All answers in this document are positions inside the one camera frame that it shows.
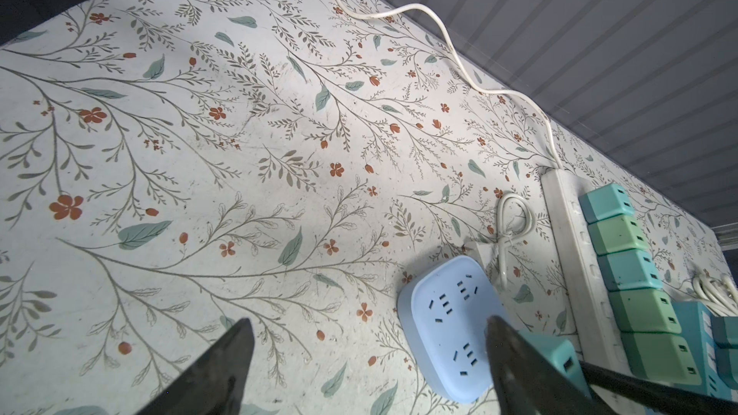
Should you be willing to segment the blue square socket cube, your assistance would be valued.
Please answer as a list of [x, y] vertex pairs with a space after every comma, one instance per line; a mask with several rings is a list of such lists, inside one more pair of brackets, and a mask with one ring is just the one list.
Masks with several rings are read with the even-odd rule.
[[484, 269], [450, 259], [403, 287], [398, 315], [423, 378], [437, 395], [473, 403], [493, 386], [486, 353], [488, 319], [509, 315]]

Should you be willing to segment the teal usb power strip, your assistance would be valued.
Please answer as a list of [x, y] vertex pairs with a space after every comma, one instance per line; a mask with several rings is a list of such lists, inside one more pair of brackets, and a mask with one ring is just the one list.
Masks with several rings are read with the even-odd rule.
[[675, 383], [674, 387], [695, 394], [736, 402], [737, 392], [730, 389], [718, 374], [716, 343], [712, 332], [712, 312], [699, 302], [673, 303], [673, 308], [682, 328], [681, 337], [686, 340], [701, 377], [701, 383]]

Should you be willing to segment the teal charger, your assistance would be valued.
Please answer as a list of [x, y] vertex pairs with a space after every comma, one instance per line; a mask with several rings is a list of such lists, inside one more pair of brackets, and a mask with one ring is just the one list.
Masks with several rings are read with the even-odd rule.
[[655, 262], [643, 250], [599, 256], [598, 263], [608, 292], [663, 288]]
[[598, 223], [612, 217], [635, 213], [626, 190], [620, 184], [607, 184], [578, 198], [584, 219], [588, 224]]
[[653, 382], [699, 385], [703, 382], [687, 341], [678, 334], [622, 332], [630, 371]]
[[738, 349], [738, 318], [713, 317], [711, 320], [716, 345], [723, 349]]
[[716, 349], [717, 373], [731, 390], [738, 390], [738, 350]]

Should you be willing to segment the white multicolour power strip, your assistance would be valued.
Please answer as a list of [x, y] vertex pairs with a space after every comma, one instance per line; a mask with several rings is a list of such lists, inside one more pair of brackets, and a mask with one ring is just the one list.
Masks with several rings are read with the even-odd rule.
[[593, 189], [574, 173], [553, 169], [541, 177], [583, 360], [630, 376], [630, 367], [578, 198]]

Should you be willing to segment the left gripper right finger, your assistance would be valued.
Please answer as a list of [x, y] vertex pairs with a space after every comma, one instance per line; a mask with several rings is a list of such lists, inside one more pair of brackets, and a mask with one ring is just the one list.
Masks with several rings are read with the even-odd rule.
[[486, 353], [502, 414], [611, 414], [590, 399], [500, 316], [487, 320]]

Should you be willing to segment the green charger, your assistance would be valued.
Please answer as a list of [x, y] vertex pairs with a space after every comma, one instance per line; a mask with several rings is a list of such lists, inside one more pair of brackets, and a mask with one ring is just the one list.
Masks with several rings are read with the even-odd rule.
[[608, 299], [620, 332], [681, 334], [676, 311], [663, 290], [615, 291], [609, 292]]
[[649, 241], [637, 220], [620, 215], [588, 225], [595, 253], [598, 256], [630, 250], [650, 251]]

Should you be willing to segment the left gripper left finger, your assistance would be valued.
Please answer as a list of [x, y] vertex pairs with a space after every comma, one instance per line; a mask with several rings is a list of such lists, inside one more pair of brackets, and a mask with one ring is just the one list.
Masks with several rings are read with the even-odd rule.
[[251, 321], [240, 319], [140, 413], [240, 413], [254, 350]]

